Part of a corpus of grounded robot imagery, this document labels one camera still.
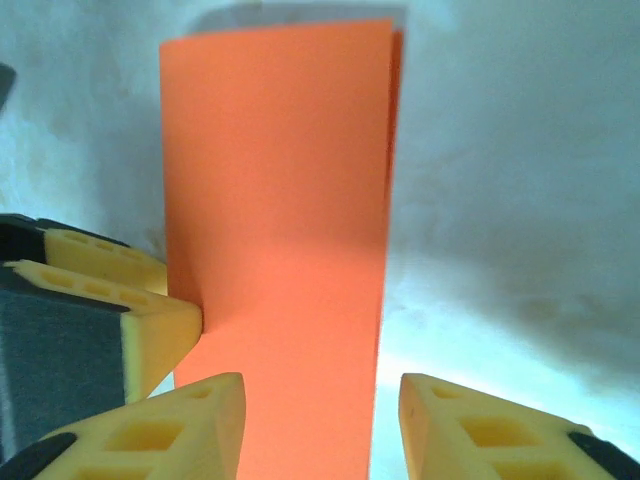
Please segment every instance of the black rubber pad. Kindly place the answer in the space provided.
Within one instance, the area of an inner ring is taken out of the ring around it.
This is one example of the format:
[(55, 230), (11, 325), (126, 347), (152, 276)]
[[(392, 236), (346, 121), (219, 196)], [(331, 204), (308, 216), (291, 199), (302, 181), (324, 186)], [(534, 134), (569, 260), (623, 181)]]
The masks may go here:
[(47, 263), (44, 232), (22, 215), (0, 215), (0, 262), (33, 260)]
[(5, 458), (125, 403), (126, 307), (33, 286), (0, 268), (0, 410)]
[(568, 435), (573, 443), (615, 480), (640, 480), (640, 464), (613, 443), (580, 432)]
[(33, 480), (77, 439), (74, 433), (65, 432), (28, 446), (0, 467), (0, 479)]
[(0, 63), (0, 111), (9, 98), (11, 87), (16, 80), (16, 71), (9, 65)]

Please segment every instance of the rectangular hole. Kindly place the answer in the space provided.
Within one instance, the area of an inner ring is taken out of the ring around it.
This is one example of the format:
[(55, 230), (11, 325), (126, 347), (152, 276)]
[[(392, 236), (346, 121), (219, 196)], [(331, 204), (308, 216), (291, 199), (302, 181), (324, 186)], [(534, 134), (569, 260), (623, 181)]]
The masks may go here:
[(123, 257), (127, 257), (132, 260), (142, 260), (142, 255), (137, 252), (132, 252), (131, 250), (120, 250), (120, 253)]
[(470, 417), (460, 420), (462, 428), (478, 447), (525, 447), (539, 445), (539, 441), (524, 425), (510, 418)]
[(438, 385), (434, 385), (433, 387), (431, 387), (431, 391), (438, 398), (451, 399), (461, 397), (458, 392), (454, 392), (452, 389), (443, 388)]
[(502, 480), (578, 480), (560, 463), (496, 463), (493, 465)]
[(73, 480), (145, 480), (151, 468), (90, 467), (78, 471)]
[(89, 243), (89, 239), (85, 235), (82, 235), (78, 232), (65, 232), (64, 236), (69, 240), (73, 240), (74, 242)]
[(149, 300), (147, 299), (147, 297), (133, 292), (120, 292), (120, 300), (127, 303), (133, 303), (135, 305), (149, 304)]
[(138, 420), (117, 431), (107, 442), (112, 452), (146, 452), (168, 450), (178, 437), (183, 425), (177, 422)]
[(99, 285), (97, 283), (86, 283), (84, 286), (84, 291), (92, 295), (100, 295), (101, 297), (108, 297), (111, 295), (110, 288), (105, 287), (104, 285)]
[(96, 247), (106, 250), (107, 252), (113, 252), (114, 246), (107, 242), (96, 242)]
[(55, 285), (57, 287), (63, 287), (63, 288), (73, 288), (73, 278), (71, 278), (68, 275), (64, 275), (58, 272), (43, 270), (40, 273), (40, 276), (45, 282), (50, 283), (51, 285)]

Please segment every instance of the orange paper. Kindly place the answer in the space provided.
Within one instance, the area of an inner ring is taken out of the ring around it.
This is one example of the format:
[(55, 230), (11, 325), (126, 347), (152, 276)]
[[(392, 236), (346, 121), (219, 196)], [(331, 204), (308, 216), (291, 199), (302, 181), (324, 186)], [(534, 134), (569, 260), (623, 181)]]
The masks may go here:
[(161, 47), (169, 292), (205, 313), (176, 384), (242, 372), (240, 480), (367, 478), (395, 39), (375, 20)]

